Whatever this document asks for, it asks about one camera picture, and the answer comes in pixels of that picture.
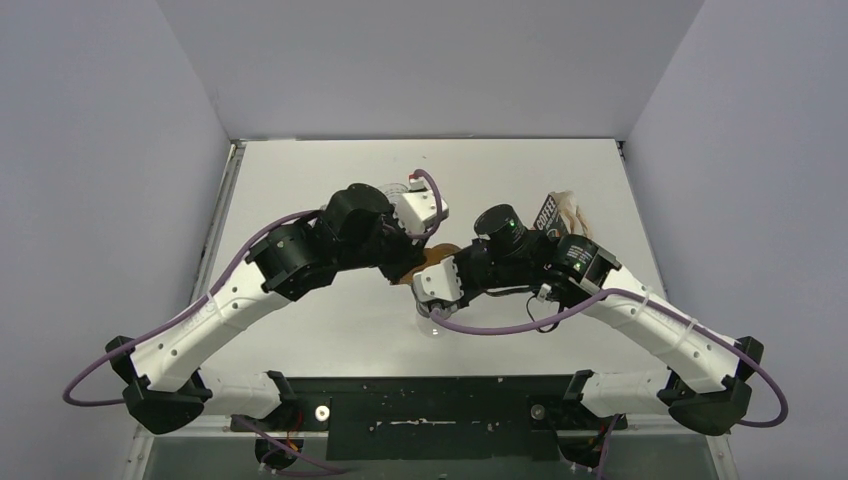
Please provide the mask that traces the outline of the orange black coffee filter box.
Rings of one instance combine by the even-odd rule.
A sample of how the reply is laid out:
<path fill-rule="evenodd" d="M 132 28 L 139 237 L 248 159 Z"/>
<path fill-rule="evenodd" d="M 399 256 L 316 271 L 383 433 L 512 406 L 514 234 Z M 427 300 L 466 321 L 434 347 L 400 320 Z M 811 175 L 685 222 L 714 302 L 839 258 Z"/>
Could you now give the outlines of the orange black coffee filter box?
<path fill-rule="evenodd" d="M 570 234 L 593 238 L 588 219 L 580 208 L 576 194 L 571 190 L 548 193 L 532 228 L 543 231 L 550 238 Z"/>

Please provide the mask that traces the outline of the brown paper coffee filter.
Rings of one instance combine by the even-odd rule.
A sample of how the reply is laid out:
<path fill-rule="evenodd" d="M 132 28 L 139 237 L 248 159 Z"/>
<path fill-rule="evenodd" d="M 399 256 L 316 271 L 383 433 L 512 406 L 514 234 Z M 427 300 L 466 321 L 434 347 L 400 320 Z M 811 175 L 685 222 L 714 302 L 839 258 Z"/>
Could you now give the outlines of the brown paper coffee filter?
<path fill-rule="evenodd" d="M 415 273 L 439 264 L 444 258 L 459 252 L 461 248 L 451 243 L 441 243 L 423 249 L 423 260 L 407 270 L 399 279 L 391 280 L 391 285 L 411 285 Z"/>

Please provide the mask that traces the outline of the clear glass pitcher with handle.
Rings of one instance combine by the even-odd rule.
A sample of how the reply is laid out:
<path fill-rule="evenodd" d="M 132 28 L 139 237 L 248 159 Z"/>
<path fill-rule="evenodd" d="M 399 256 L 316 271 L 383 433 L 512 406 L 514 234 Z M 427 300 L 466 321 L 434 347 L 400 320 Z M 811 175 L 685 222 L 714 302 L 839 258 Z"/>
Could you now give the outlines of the clear glass pitcher with handle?
<path fill-rule="evenodd" d="M 387 183 L 377 187 L 390 202 L 395 202 L 401 195 L 409 192 L 409 186 L 403 183 Z"/>

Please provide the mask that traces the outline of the clear glass carafe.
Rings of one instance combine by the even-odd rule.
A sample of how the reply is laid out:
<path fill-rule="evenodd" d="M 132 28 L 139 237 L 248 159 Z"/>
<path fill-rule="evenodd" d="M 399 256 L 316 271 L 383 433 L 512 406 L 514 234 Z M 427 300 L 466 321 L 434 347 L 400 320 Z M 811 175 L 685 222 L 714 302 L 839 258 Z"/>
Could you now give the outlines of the clear glass carafe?
<path fill-rule="evenodd" d="M 421 302 L 415 301 L 416 325 L 421 333 L 431 339 L 441 339 L 452 334 L 450 330 L 444 329 L 431 318 L 431 313 L 437 310 L 443 320 L 448 320 L 458 308 L 455 304 L 445 303 L 442 300 Z"/>

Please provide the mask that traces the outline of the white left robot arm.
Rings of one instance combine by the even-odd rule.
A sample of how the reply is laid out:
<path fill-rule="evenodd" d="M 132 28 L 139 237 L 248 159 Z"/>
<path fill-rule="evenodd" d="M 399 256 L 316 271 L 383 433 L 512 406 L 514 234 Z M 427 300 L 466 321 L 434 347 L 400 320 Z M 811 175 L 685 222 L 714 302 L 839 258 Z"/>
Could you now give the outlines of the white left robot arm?
<path fill-rule="evenodd" d="M 202 415 L 243 415 L 274 430 L 287 427 L 296 403 L 280 372 L 221 372 L 208 367 L 208 359 L 340 272 L 376 268 L 399 283 L 424 263 L 426 241 L 447 213 L 440 193 L 419 179 L 395 197 L 354 183 L 324 208 L 264 228 L 172 326 L 109 343 L 111 366 L 126 384 L 128 412 L 154 434 L 174 432 Z"/>

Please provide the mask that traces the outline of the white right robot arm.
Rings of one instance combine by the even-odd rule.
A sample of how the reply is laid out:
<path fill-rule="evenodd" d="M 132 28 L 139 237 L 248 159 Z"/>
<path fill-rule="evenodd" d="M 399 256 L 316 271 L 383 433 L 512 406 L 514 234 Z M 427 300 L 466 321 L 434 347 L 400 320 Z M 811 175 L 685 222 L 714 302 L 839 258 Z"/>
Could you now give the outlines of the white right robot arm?
<path fill-rule="evenodd" d="M 744 424 L 752 396 L 747 381 L 764 350 L 759 341 L 711 331 L 651 293 L 595 241 L 529 230 L 508 204 L 481 214 L 474 231 L 476 239 L 451 258 L 459 307 L 490 290 L 545 293 L 559 314 L 596 319 L 663 364 L 644 372 L 577 372 L 565 401 L 598 418 L 668 415 L 708 436 Z"/>

